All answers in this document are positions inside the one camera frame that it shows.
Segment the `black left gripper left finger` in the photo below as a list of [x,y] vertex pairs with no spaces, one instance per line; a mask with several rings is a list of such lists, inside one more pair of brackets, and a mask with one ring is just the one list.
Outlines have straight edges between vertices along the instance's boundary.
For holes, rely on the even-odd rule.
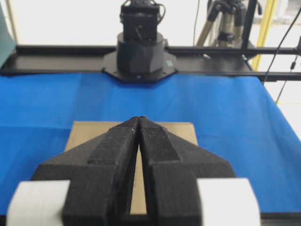
[[139,118],[41,163],[32,179],[69,180],[65,226],[107,226],[131,209]]

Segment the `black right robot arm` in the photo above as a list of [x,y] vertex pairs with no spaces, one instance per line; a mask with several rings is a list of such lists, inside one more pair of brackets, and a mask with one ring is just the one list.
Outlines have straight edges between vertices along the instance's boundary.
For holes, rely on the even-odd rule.
[[[128,0],[121,6],[117,67],[127,79],[157,80],[165,67],[159,4]],[[233,223],[222,200],[234,178],[230,163],[148,120],[139,119],[139,147],[148,216],[158,226],[224,226]]]

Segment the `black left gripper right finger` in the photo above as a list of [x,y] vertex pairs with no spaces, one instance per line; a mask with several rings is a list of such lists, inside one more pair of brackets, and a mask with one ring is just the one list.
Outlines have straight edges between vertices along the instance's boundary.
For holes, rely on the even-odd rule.
[[157,226],[199,226],[198,178],[234,178],[231,164],[166,128],[139,118],[148,215]]

